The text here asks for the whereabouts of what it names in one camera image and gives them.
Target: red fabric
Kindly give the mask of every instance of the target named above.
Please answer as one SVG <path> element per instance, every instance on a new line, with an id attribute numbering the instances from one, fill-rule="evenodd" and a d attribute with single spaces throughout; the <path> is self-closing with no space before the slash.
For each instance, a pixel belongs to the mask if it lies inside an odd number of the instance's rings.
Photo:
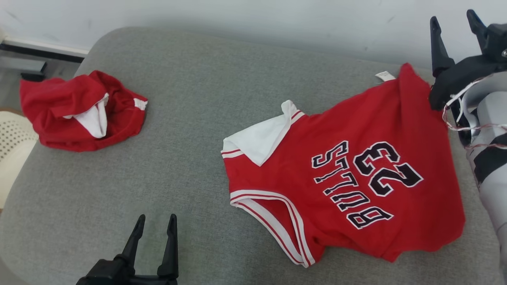
<path id="1" fill-rule="evenodd" d="M 63 118 L 89 110 L 106 93 L 109 98 L 105 106 L 105 137 L 94 138 L 75 118 Z M 144 111 L 134 106 L 134 98 L 147 101 L 116 78 L 97 70 L 69 81 L 60 78 L 43 82 L 22 80 L 20 97 L 23 113 L 43 145 L 76 152 L 99 150 L 137 135 L 144 121 Z"/>
<path id="2" fill-rule="evenodd" d="M 430 86 L 405 64 L 398 79 L 345 100 L 323 114 L 304 115 L 291 126 L 262 166 L 255 165 L 245 155 L 224 159 L 231 197 L 236 191 L 249 189 L 287 197 L 302 217 L 306 243 L 316 262 L 326 246 L 347 247 L 391 262 L 405 251 L 440 249 L 462 234 L 465 217 L 447 128 L 441 112 L 430 109 L 429 92 Z M 323 155 L 324 158 L 328 150 L 344 140 L 348 141 L 346 154 L 335 157 L 333 153 L 330 163 L 313 167 L 313 157 Z M 391 162 L 387 151 L 381 149 L 380 157 L 365 161 L 373 166 L 373 172 L 362 174 L 354 163 L 355 157 L 382 141 L 393 146 L 399 161 Z M 345 158 L 348 169 L 321 183 L 314 181 L 337 169 L 339 166 L 335 163 L 341 158 Z M 409 181 L 395 168 L 405 163 L 421 180 L 414 176 L 412 182 L 402 183 L 380 175 L 383 178 L 379 181 L 393 190 L 379 195 L 382 192 L 374 190 L 379 189 L 375 182 L 370 187 L 375 173 L 382 168 Z M 346 172 L 352 173 L 356 185 L 337 188 L 325 195 L 325 189 L 348 180 L 341 176 Z M 410 187 L 405 184 L 413 181 L 418 182 Z M 349 192 L 361 192 L 369 202 L 341 211 L 332 197 Z M 297 245 L 300 233 L 295 230 L 287 206 L 280 200 L 259 197 L 254 201 L 276 217 L 289 233 L 298 253 L 309 261 L 307 253 L 301 252 Z M 354 201 L 359 200 L 356 197 L 348 202 Z M 357 228 L 347 218 L 370 207 L 377 207 L 392 217 L 362 228 Z M 382 217 L 378 212 L 370 214 L 372 218 Z"/>

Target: white label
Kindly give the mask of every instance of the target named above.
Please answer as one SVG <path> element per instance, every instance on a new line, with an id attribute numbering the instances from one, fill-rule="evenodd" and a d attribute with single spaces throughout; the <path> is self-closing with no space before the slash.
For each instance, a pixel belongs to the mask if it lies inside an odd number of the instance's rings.
<path id="1" fill-rule="evenodd" d="M 381 73 L 375 74 L 375 76 L 382 79 L 384 82 L 396 79 L 396 77 L 391 75 L 389 72 L 381 72 Z"/>
<path id="2" fill-rule="evenodd" d="M 148 101 L 143 101 L 143 100 L 134 98 L 134 107 L 141 109 L 141 111 L 144 111 L 146 109 L 146 104 L 148 104 Z"/>

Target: plastic chair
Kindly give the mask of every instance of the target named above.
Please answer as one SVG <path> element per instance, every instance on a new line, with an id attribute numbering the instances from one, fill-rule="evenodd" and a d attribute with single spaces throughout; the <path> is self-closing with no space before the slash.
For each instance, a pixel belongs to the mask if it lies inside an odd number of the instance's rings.
<path id="1" fill-rule="evenodd" d="M 38 139 L 27 118 L 0 111 L 0 209 Z"/>

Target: white stripe trim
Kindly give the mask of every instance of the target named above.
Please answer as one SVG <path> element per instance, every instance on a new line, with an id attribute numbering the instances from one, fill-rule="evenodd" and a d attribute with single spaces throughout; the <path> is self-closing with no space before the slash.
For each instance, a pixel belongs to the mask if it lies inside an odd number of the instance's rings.
<path id="1" fill-rule="evenodd" d="M 238 150 L 237 152 L 222 154 L 222 157 L 223 158 L 233 158 L 233 157 L 237 157 L 237 156 L 240 156 L 243 154 L 244 153 L 242 151 Z"/>
<path id="2" fill-rule="evenodd" d="M 232 153 L 232 152 L 237 152 L 239 151 L 240 149 L 239 148 L 235 148 L 235 149 L 232 149 L 232 150 L 221 150 L 220 153 L 221 154 L 224 154 L 224 153 Z"/>
<path id="3" fill-rule="evenodd" d="M 301 254 L 299 254 L 299 252 L 296 250 L 296 247 L 294 246 L 294 243 L 291 240 L 291 236 L 289 236 L 287 230 L 276 219 L 276 217 L 273 216 L 271 212 L 269 212 L 266 208 L 262 207 L 260 204 L 253 201 L 252 199 L 243 199 L 241 200 L 240 203 L 244 204 L 247 207 L 244 207 L 239 203 L 235 203 L 234 206 L 245 210 L 247 213 L 252 215 L 257 221 L 259 221 L 264 227 L 266 227 L 266 229 L 268 229 L 271 235 L 276 239 L 276 241 L 282 248 L 283 252 L 285 252 L 285 254 L 290 258 L 290 260 L 294 262 L 294 264 L 296 265 L 304 264 Z"/>
<path id="4" fill-rule="evenodd" d="M 63 116 L 65 119 L 74 117 L 94 138 L 103 138 L 107 132 L 107 114 L 105 106 L 109 100 L 109 94 L 106 93 L 90 109 L 81 114 Z"/>
<path id="5" fill-rule="evenodd" d="M 306 256 L 306 258 L 303 258 L 304 266 L 308 267 L 315 263 L 315 259 L 313 258 L 310 249 L 308 248 L 308 244 L 306 242 L 303 219 L 301 218 L 301 215 L 296 209 L 296 206 L 294 206 L 294 204 L 287 197 L 275 192 L 261 190 L 238 190 L 231 193 L 231 205 L 235 206 L 236 202 L 242 201 L 243 199 L 279 200 L 284 202 L 287 206 L 287 209 L 289 209 L 289 214 L 291 215 L 291 220 L 296 233 L 296 239 L 298 241 L 300 252 L 304 253 L 301 255 Z"/>
<path id="6" fill-rule="evenodd" d="M 299 112 L 294 118 L 292 118 L 291 125 L 294 124 L 297 120 L 299 120 L 304 115 L 305 115 L 305 113 Z"/>

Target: gray cushion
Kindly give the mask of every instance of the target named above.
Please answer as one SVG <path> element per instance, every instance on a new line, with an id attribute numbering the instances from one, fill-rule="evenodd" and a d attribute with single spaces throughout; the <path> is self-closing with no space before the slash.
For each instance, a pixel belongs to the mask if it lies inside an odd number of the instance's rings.
<path id="1" fill-rule="evenodd" d="M 5 266 L 2 259 L 0 259 L 0 284 L 28 285 L 11 272 L 7 266 Z"/>
<path id="2" fill-rule="evenodd" d="M 175 213 L 180 284 L 500 283 L 498 242 L 455 134 L 467 221 L 463 236 L 436 253 L 404 253 L 389 263 L 328 248 L 305 269 L 229 205 L 223 138 L 280 115 L 287 99 L 308 114 L 323 112 L 399 66 L 123 28 L 97 42 L 78 74 L 94 69 L 147 97 L 146 121 L 138 136 L 96 152 L 34 148 L 0 219 L 0 256 L 29 283 L 75 283 L 98 259 L 121 252 L 142 213 L 137 273 L 156 273 Z M 419 72 L 431 80 L 430 71 Z"/>

